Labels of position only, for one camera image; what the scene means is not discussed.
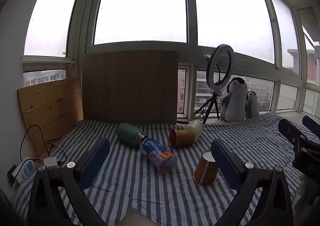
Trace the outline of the gloved hand on right gripper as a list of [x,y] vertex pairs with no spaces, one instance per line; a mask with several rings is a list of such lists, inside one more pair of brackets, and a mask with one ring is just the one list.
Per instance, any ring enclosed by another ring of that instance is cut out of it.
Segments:
[[320,225],[319,183],[299,173],[300,184],[293,199],[293,225]]

